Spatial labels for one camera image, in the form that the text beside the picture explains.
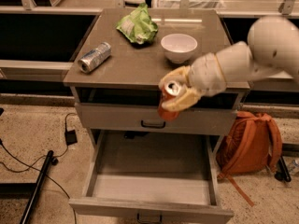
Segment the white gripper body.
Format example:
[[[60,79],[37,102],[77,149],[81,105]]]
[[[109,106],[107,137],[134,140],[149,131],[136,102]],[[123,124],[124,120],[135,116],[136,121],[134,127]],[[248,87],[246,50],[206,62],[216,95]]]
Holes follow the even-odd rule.
[[[226,90],[227,83],[216,55],[208,53],[196,59],[188,72],[189,85],[202,96],[212,97]]]

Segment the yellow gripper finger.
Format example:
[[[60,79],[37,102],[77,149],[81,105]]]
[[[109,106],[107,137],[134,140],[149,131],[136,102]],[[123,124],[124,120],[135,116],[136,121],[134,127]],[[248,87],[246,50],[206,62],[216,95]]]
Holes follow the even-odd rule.
[[[181,84],[165,84],[161,90],[163,92],[161,107],[169,112],[185,110],[204,96],[202,91]]]
[[[159,82],[159,88],[161,89],[168,81],[176,81],[186,87],[190,87],[189,82],[189,66],[181,66],[169,73],[167,73],[164,77],[161,78]]]

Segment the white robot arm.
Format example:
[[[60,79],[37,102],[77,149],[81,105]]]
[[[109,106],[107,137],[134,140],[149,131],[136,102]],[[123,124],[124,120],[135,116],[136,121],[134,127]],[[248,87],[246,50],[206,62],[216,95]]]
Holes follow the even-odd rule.
[[[178,95],[162,102],[162,108],[179,112],[195,105],[202,97],[212,97],[237,82],[262,80],[281,71],[299,78],[299,29],[282,16],[264,16],[249,28],[245,42],[181,66],[159,83],[181,86]]]

